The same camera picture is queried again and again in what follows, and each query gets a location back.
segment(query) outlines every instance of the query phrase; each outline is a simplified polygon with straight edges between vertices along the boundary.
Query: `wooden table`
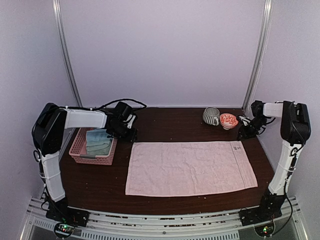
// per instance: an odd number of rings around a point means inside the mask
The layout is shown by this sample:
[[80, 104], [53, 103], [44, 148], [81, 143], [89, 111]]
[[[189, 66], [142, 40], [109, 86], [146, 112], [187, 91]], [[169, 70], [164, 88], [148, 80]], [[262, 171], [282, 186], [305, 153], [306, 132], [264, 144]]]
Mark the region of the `wooden table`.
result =
[[[138, 111], [134, 127], [138, 142], [235, 141], [238, 127], [224, 130], [202, 121], [203, 108], [146, 108]], [[220, 113], [241, 115], [241, 109], [222, 108]], [[126, 196], [126, 180], [132, 143], [118, 141], [111, 166], [77, 164], [69, 156], [71, 139], [60, 162], [69, 205], [95, 211], [173, 215], [219, 212], [259, 205], [274, 172], [257, 138], [243, 146], [257, 178], [258, 187], [236, 192], [188, 197]]]

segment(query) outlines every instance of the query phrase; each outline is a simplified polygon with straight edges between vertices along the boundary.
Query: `black cable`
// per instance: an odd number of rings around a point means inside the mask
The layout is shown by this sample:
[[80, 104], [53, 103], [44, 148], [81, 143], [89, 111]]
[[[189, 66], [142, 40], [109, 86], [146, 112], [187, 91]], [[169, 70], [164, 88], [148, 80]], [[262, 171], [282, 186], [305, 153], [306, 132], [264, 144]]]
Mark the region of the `black cable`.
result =
[[293, 215], [293, 213], [294, 213], [294, 208], [293, 208], [292, 203], [291, 203], [291, 201], [290, 201], [290, 199], [288, 198], [288, 195], [287, 195], [287, 193], [286, 193], [286, 187], [287, 187], [287, 181], [285, 181], [285, 184], [284, 184], [284, 195], [285, 195], [285, 198], [287, 199], [287, 201], [288, 201], [289, 204], [290, 204], [291, 213], [290, 213], [290, 216], [289, 216], [289, 218], [287, 219], [287, 221], [282, 225], [282, 227], [280, 227], [279, 230], [276, 231], [275, 233], [271, 234], [271, 236], [276, 235], [276, 234], [279, 233], [282, 229], [284, 229], [284, 227], [285, 227], [285, 226], [289, 223], [289, 221], [291, 220], [292, 215]]
[[43, 188], [43, 191], [42, 191], [42, 193], [41, 193], [41, 197], [40, 197], [40, 199], [42, 199], [42, 196], [44, 195], [45, 190], [46, 190], [46, 188], [44, 187], [44, 188]]
[[274, 117], [270, 122], [267, 122], [266, 125], [272, 124], [275, 120], [276, 120], [276, 118]]
[[134, 110], [134, 111], [138, 111], [138, 110], [141, 110], [141, 109], [145, 109], [145, 108], [147, 107], [147, 105], [145, 105], [143, 102], [137, 101], [137, 100], [135, 100], [135, 99], [132, 99], [132, 98], [122, 98], [122, 99], [118, 99], [118, 100], [113, 100], [113, 101], [111, 101], [111, 102], [108, 102], [108, 103], [100, 106], [100, 107], [96, 107], [96, 108], [93, 108], [93, 109], [94, 109], [95, 111], [96, 111], [96, 110], [100, 110], [100, 109], [104, 109], [105, 107], [107, 107], [107, 106], [109, 106], [109, 105], [111, 105], [111, 104], [120, 102], [120, 101], [131, 101], [131, 102], [134, 102], [134, 103], [137, 103], [137, 104], [140, 104], [140, 105], [143, 106], [143, 107], [138, 108], [138, 109], [136, 109], [136, 110]]
[[47, 203], [48, 201], [44, 201], [42, 204], [41, 204], [41, 209], [43, 210], [43, 211], [46, 211], [46, 212], [48, 212], [49, 210], [48, 209], [44, 209], [43, 207], [44, 207], [44, 205]]
[[265, 132], [266, 128], [265, 127], [261, 127], [261, 128], [263, 129], [262, 132], [258, 133], [257, 135], [263, 134]]
[[34, 160], [35, 160], [37, 163], [40, 162], [40, 161], [39, 161], [40, 152], [39, 152], [38, 149], [36, 149], [36, 150], [33, 151], [33, 157], [34, 157]]
[[72, 109], [72, 110], [86, 110], [86, 111], [92, 111], [93, 108], [88, 108], [88, 107], [81, 107], [81, 106], [68, 106], [68, 107], [64, 107], [61, 106], [61, 109]]

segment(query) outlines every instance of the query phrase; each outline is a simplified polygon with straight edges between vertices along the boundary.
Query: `red and white bowl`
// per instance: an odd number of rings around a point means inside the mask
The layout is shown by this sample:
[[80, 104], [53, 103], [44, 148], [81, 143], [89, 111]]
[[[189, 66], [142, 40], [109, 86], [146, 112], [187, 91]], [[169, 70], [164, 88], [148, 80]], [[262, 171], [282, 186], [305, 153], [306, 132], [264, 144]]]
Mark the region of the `red and white bowl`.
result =
[[233, 129], [238, 125], [238, 120], [235, 115], [223, 113], [220, 115], [220, 123], [225, 130]]

